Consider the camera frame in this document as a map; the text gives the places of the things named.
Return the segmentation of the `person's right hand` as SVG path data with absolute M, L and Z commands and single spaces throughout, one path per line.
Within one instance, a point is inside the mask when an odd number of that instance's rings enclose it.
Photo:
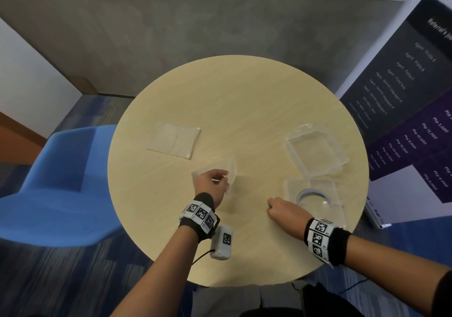
M 295 239 L 304 241 L 314 217 L 302 207 L 283 200 L 283 217 L 272 219 L 283 231 Z

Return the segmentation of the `person's left hand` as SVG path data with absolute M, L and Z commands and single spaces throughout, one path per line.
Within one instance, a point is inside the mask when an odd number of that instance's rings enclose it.
M 229 171 L 224 169 L 211 169 L 201 173 L 194 182 L 195 195 L 207 193 L 213 199 L 213 209 L 217 209 L 228 189 Z

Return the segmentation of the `clear plastic case piece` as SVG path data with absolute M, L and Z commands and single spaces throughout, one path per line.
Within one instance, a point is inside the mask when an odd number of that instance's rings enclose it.
M 226 187 L 226 192 L 225 195 L 229 195 L 234 181 L 237 177 L 237 165 L 236 165 L 236 161 L 235 158 L 233 156 L 226 158 L 220 162 L 216 162 L 215 164 L 210 164 L 208 166 L 205 166 L 201 169 L 198 169 L 196 171 L 193 171 L 191 173 L 191 177 L 192 177 L 192 181 L 193 183 L 195 183 L 195 180 L 197 179 L 197 177 L 202 174 L 205 173 L 207 171 L 210 171 L 212 169 L 220 169 L 220 170 L 225 170 L 228 171 L 228 175 L 226 176 L 228 178 L 228 184 Z

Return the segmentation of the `person's left forearm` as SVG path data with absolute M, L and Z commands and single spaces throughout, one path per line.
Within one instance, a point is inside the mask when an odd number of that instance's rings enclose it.
M 179 227 L 110 317 L 176 317 L 198 245 L 193 229 Z

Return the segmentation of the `person's right forearm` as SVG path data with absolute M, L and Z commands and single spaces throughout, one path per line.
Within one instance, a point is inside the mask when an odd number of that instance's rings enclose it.
M 451 268 L 410 253 L 350 236 L 344 264 L 423 316 L 432 315 L 438 284 Z

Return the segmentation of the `black marker wristband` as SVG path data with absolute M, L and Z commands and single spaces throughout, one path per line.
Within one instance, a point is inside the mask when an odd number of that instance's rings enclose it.
M 345 264 L 351 235 L 327 219 L 311 218 L 304 231 L 304 243 L 315 258 L 330 267 L 337 267 Z
M 220 223 L 211 194 L 196 195 L 179 216 L 179 227 L 187 226 L 197 235 L 198 242 L 211 239 Z

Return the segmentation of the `clear plastic bag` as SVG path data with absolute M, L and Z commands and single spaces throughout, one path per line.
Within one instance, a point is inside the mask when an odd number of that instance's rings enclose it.
M 190 160 L 200 132 L 199 127 L 158 122 L 146 150 Z

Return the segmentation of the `clear plastic lid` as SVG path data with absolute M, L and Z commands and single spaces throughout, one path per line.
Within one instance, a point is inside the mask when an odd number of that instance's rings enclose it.
M 347 226 L 336 184 L 329 179 L 291 179 L 284 183 L 285 200 L 308 211 L 316 219 L 326 219 L 339 228 Z

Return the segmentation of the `clear plastic tray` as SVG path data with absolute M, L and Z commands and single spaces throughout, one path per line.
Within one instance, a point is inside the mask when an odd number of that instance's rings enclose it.
M 328 128 L 311 123 L 298 126 L 287 135 L 286 149 L 306 179 L 341 171 L 350 160 Z

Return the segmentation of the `grey trousers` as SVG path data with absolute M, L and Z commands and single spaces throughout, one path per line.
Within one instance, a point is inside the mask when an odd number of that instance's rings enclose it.
M 191 317 L 302 316 L 302 291 L 309 284 L 295 280 L 277 285 L 198 288 L 193 293 Z

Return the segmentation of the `banner stand base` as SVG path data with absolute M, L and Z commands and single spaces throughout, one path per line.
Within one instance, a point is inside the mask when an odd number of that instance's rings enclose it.
M 380 216 L 379 212 L 377 211 L 376 207 L 371 202 L 369 197 L 366 197 L 364 212 L 365 212 L 366 216 L 368 217 L 370 223 L 374 226 L 374 228 L 386 229 L 386 228 L 389 228 L 392 226 L 391 223 L 383 222 L 382 217 Z

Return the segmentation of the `black cloth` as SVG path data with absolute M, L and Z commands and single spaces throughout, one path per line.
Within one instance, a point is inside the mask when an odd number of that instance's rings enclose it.
M 353 304 L 322 284 L 308 284 L 301 290 L 302 308 L 259 307 L 238 317 L 365 317 Z

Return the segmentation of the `blue chair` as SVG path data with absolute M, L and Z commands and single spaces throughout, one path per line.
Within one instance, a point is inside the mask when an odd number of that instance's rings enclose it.
M 90 246 L 122 230 L 108 184 L 116 125 L 54 133 L 20 190 L 0 198 L 0 238 L 34 246 Z

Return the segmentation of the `dark printed banner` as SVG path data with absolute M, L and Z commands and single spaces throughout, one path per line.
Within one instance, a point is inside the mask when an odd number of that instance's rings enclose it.
M 341 97 L 366 146 L 369 179 L 414 169 L 452 202 L 452 9 L 421 0 Z

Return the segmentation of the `black sleeve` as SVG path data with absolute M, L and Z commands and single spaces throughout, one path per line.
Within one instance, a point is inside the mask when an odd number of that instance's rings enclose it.
M 431 317 L 452 317 L 452 270 L 438 283 L 433 296 Z

